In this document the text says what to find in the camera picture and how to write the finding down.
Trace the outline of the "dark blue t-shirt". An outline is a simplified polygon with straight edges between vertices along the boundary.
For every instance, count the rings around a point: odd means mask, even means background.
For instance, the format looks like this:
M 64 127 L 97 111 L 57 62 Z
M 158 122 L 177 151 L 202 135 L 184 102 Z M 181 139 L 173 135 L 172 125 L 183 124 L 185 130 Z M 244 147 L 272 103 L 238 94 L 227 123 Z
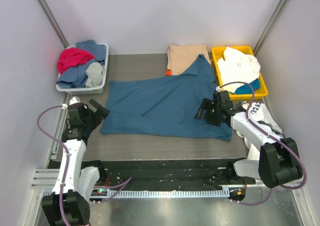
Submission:
M 106 102 L 110 114 L 101 133 L 214 138 L 229 142 L 232 129 L 228 125 L 214 126 L 204 119 L 195 119 L 202 100 L 212 100 L 216 86 L 213 68 L 202 54 L 180 75 L 110 81 Z

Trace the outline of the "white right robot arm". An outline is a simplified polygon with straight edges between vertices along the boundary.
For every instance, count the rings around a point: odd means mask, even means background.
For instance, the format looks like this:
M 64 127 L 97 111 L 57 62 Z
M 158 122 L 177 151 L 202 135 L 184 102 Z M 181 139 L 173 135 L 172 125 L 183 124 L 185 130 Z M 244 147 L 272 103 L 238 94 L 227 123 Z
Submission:
M 225 176 L 230 183 L 236 184 L 243 177 L 250 177 L 261 180 L 268 188 L 275 188 L 303 177 L 296 142 L 254 120 L 241 105 L 233 105 L 227 91 L 215 91 L 213 99 L 204 98 L 195 119 L 204 119 L 214 126 L 227 124 L 257 148 L 258 160 L 237 160 L 226 170 Z

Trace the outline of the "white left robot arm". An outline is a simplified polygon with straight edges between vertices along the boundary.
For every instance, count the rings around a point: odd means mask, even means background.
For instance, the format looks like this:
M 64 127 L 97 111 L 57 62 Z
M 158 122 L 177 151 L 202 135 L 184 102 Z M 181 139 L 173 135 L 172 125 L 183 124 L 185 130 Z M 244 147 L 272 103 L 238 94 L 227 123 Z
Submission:
M 94 186 L 107 178 L 101 161 L 82 167 L 90 134 L 109 115 L 109 111 L 91 99 L 92 111 L 78 97 L 60 106 L 68 119 L 61 139 L 51 137 L 62 147 L 58 177 L 50 195 L 43 197 L 42 209 L 51 226 L 86 226 L 90 221 L 90 196 Z

